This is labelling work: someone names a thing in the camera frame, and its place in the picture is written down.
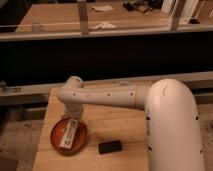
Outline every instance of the wooden table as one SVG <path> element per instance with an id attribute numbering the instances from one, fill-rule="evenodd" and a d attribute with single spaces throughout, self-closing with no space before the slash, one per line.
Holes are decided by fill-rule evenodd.
<path id="1" fill-rule="evenodd" d="M 160 10 L 142 14 L 137 11 L 128 12 L 122 6 L 123 1 L 96 2 L 88 4 L 89 28 L 107 21 L 117 28 L 164 26 L 169 16 Z M 92 6 L 110 5 L 114 10 L 95 12 Z M 31 31 L 32 21 L 39 22 L 46 31 L 79 30 L 77 4 L 33 4 L 16 29 L 16 32 Z"/>
<path id="2" fill-rule="evenodd" d="M 51 91 L 34 171 L 148 171 L 145 114 L 143 111 L 84 105 L 83 120 L 88 128 L 88 142 L 78 154 L 63 156 L 50 143 L 53 126 L 60 120 L 64 106 L 57 100 L 58 89 Z M 121 152 L 100 155 L 98 144 L 121 140 Z"/>

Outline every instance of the metal frame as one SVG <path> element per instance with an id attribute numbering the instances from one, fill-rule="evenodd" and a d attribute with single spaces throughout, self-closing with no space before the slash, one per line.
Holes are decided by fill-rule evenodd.
<path id="1" fill-rule="evenodd" d="M 121 81 L 157 81 L 163 78 L 174 78 L 183 81 L 194 92 L 195 98 L 197 99 L 197 102 L 199 104 L 213 102 L 213 71 L 94 80 L 94 81 L 85 81 L 84 84 L 85 85 L 110 84 L 110 83 L 118 83 Z M 63 83 L 9 87 L 10 89 L 19 88 L 20 91 L 19 92 L 0 91 L 0 106 L 47 102 L 51 89 L 60 87 L 62 84 Z"/>

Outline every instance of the plate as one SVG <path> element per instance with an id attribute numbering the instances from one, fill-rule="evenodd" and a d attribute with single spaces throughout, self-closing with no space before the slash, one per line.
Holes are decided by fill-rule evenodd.
<path id="1" fill-rule="evenodd" d="M 52 146 L 55 148 L 55 150 L 62 154 L 74 154 L 78 152 L 83 147 L 87 139 L 87 128 L 85 124 L 79 121 L 72 147 L 70 149 L 59 147 L 68 120 L 69 118 L 65 118 L 56 123 L 50 135 L 50 141 Z"/>

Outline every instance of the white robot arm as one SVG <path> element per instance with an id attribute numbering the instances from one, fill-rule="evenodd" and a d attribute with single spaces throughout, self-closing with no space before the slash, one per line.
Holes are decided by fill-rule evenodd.
<path id="1" fill-rule="evenodd" d="M 145 109 L 150 171 L 205 170 L 195 99 L 177 80 L 89 90 L 74 76 L 61 88 L 58 98 L 65 104 L 65 114 L 75 119 L 81 117 L 82 104 Z"/>

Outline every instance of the black sponge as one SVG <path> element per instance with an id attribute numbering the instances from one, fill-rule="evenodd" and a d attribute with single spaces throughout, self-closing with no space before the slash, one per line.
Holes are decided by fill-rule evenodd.
<path id="1" fill-rule="evenodd" d="M 121 151 L 122 144 L 120 140 L 104 142 L 98 145 L 98 149 L 99 149 L 99 154 L 106 154 L 106 153 L 111 153 L 115 151 Z"/>

